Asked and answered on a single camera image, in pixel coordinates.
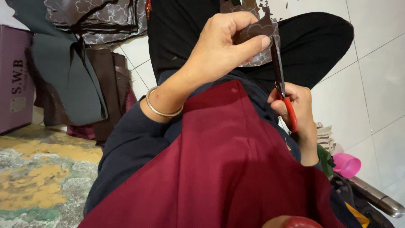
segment purple cardboard box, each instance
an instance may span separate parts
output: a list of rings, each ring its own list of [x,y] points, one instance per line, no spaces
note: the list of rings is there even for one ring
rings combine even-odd
[[[25,49],[32,34],[0,26],[0,134],[31,123],[34,83]]]

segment label on box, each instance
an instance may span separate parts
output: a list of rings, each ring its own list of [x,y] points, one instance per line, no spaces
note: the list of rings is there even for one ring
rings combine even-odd
[[[13,98],[10,101],[10,112],[20,112],[23,111],[25,107],[26,107],[25,97]]]

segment black pants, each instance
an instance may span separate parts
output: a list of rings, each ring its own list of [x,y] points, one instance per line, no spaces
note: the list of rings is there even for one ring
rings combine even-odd
[[[219,0],[151,0],[149,52],[156,81],[166,70],[187,61],[207,20],[220,10]],[[278,22],[284,78],[313,88],[352,44],[352,25],[328,13],[306,13]],[[264,91],[273,89],[273,64],[238,67]]]

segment green fabric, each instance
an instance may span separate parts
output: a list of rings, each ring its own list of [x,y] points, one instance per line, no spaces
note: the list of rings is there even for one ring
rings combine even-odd
[[[321,145],[316,146],[318,158],[321,162],[322,170],[327,177],[333,175],[333,167],[331,164],[333,163],[333,157],[330,153],[325,150]]]
[[[14,17],[35,33],[32,57],[40,76],[56,90],[71,125],[107,119],[96,73],[75,35],[56,29],[45,19],[43,0],[6,0]]]

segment bracelet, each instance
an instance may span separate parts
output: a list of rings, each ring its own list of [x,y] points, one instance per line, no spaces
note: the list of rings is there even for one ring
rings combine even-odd
[[[172,113],[172,114],[161,113],[161,112],[159,112],[158,110],[156,110],[155,108],[152,107],[152,105],[151,105],[151,103],[150,103],[150,101],[149,101],[149,95],[150,95],[157,87],[158,87],[158,86],[155,86],[155,87],[151,88],[151,89],[146,93],[146,103],[148,104],[149,108],[151,108],[152,111],[154,111],[154,112],[155,112],[156,114],[158,114],[159,116],[165,116],[165,117],[170,117],[170,118],[172,118],[172,117],[175,117],[175,116],[177,116],[178,114],[180,114],[180,113],[182,112],[182,110],[183,110],[184,105],[181,106],[181,108],[180,108],[179,111],[177,111],[177,112],[175,112],[175,113]]]

